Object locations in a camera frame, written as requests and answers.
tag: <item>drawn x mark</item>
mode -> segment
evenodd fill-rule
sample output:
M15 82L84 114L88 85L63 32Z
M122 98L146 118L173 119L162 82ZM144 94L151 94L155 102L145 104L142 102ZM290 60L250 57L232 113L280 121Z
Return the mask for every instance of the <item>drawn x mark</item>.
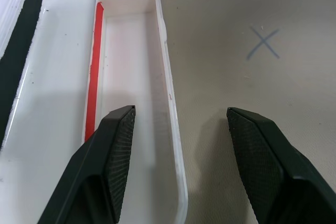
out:
M252 55L258 50L258 48L262 44L265 44L265 46L275 55L275 57L277 57L279 59L280 57L278 56L278 54L276 52L274 52L274 50L271 48L271 46L267 43L267 40L269 38L271 38L273 35L275 35L279 31L279 29L275 30L274 32L272 32L270 35L268 35L265 38L263 38L253 27L251 27L251 30L261 39L261 42L258 45L256 45L256 47L254 49L252 49L252 51L248 54L247 60L249 60L252 57Z

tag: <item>beige table surface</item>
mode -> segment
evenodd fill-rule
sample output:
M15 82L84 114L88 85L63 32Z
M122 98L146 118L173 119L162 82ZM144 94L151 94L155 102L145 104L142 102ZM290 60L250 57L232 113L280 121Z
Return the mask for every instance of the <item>beige table surface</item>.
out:
M336 190L336 0L161 0L180 122L186 223L257 223L228 106L273 119ZM262 45L266 37L279 56Z

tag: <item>black foam strip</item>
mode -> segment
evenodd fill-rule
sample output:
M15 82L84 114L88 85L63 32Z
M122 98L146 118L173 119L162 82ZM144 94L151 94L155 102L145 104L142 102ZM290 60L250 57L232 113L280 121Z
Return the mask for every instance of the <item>black foam strip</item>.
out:
M32 43L42 0L25 0L3 57L0 59L0 146Z

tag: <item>red stripe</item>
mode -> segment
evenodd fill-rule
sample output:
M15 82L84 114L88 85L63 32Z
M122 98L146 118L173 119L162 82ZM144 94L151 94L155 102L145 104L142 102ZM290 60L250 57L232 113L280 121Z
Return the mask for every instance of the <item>red stripe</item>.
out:
M97 90L98 90L98 73L99 73L99 57L101 43L101 28L103 23L104 8L101 2L97 4L95 31L93 36L92 62L90 66L90 82L88 92L88 107L86 111L85 123L85 142L95 132Z

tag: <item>white container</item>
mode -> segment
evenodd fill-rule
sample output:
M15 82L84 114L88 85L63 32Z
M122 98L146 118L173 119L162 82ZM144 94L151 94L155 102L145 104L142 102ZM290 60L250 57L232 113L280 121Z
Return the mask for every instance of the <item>white container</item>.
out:
M43 0L0 153L4 223L38 221L83 143L100 4L95 126L111 110L137 109L119 223L185 221L185 172L160 0Z

